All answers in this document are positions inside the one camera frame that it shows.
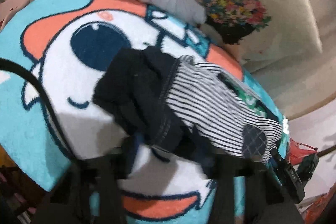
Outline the navy striped children's pants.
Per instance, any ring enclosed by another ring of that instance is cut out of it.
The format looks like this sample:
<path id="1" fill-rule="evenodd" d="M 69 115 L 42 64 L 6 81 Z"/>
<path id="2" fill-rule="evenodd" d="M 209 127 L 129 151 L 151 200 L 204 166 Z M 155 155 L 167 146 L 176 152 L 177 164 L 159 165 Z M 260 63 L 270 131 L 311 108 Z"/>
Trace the navy striped children's pants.
<path id="1" fill-rule="evenodd" d="M 122 49 L 98 81 L 93 102 L 129 135 L 180 157 L 191 143 L 267 161 L 282 125 L 261 98 L 222 67 L 158 48 Z"/>

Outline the red plastic bag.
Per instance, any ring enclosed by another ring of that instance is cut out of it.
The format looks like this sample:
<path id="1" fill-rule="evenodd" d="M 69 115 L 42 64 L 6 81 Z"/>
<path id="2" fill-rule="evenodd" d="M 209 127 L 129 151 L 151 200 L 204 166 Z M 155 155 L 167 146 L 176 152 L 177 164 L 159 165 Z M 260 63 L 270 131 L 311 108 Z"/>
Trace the red plastic bag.
<path id="1" fill-rule="evenodd" d="M 298 165 L 303 158 L 311 154 L 317 153 L 318 148 L 297 142 L 290 138 L 288 159 L 292 165 Z"/>

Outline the cartoon fleece blanket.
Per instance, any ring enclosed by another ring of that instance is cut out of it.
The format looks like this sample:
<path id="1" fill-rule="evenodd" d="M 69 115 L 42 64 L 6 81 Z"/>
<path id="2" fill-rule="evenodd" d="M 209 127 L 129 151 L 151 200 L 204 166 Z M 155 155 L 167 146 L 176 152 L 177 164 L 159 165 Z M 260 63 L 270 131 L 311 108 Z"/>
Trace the cartoon fleece blanket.
<path id="1" fill-rule="evenodd" d="M 122 48 L 156 46 L 175 58 L 216 64 L 250 87 L 282 125 L 265 90 L 194 26 L 133 0 L 35 0 L 1 31 L 1 57 L 43 85 L 77 155 L 102 156 L 126 137 L 92 103 L 96 82 Z M 31 84 L 1 71 L 1 145 L 34 182 L 51 190 L 69 160 Z M 216 183 L 200 166 L 141 145 L 129 180 L 121 181 L 127 223 L 206 223 Z"/>

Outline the cream floral print pillow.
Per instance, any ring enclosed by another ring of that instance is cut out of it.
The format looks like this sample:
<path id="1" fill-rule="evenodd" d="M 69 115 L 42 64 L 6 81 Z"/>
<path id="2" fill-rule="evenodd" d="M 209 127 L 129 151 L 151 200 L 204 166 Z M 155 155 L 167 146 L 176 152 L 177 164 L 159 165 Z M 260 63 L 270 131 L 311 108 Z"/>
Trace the cream floral print pillow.
<path id="1" fill-rule="evenodd" d="M 196 0 L 206 23 L 250 71 L 286 57 L 321 53 L 309 0 Z"/>

